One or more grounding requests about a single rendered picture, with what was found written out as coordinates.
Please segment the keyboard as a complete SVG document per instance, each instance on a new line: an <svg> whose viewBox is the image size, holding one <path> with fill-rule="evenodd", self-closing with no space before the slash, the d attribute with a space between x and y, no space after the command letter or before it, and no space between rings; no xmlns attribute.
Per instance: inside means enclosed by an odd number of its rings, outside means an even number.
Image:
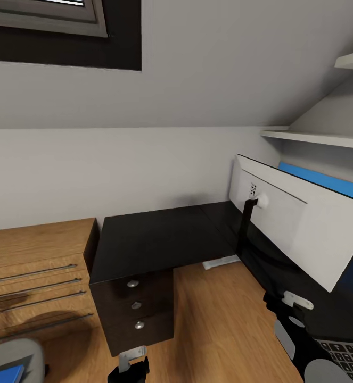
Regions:
<svg viewBox="0 0 353 383"><path fill-rule="evenodd" d="M353 343L315 340L328 351L336 364L353 380Z"/></svg>

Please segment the swivel chair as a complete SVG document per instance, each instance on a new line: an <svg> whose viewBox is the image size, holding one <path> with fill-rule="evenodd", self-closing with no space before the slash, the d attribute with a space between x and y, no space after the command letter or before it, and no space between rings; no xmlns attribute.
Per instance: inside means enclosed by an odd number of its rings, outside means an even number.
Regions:
<svg viewBox="0 0 353 383"><path fill-rule="evenodd" d="M24 365L19 383L44 383L49 364L45 364L45 351L40 342L20 337L0 343L0 372Z"/></svg>

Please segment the folder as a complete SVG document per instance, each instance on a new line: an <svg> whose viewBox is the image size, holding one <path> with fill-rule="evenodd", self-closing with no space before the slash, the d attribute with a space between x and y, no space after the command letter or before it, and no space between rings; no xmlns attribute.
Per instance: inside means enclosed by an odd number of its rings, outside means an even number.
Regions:
<svg viewBox="0 0 353 383"><path fill-rule="evenodd" d="M19 383L24 371L24 365L0 372L0 383Z"/></svg>

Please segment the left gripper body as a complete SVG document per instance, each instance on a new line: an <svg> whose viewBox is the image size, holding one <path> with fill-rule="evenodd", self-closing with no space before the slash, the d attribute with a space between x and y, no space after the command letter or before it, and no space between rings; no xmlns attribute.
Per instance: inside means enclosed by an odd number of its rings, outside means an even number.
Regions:
<svg viewBox="0 0 353 383"><path fill-rule="evenodd" d="M125 372L119 373L118 369L111 371L109 375L109 383L118 383L122 380L127 380L129 383L145 383L145 379L144 362L142 361L131 364L130 368Z"/></svg>

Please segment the monitor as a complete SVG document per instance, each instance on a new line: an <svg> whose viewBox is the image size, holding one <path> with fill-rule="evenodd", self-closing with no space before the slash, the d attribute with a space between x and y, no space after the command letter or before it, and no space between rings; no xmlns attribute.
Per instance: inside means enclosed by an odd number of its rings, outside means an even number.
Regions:
<svg viewBox="0 0 353 383"><path fill-rule="evenodd" d="M243 213L237 245L303 269L334 292L353 262L353 197L235 155L229 198ZM260 251L247 237L252 222L297 266Z"/></svg>

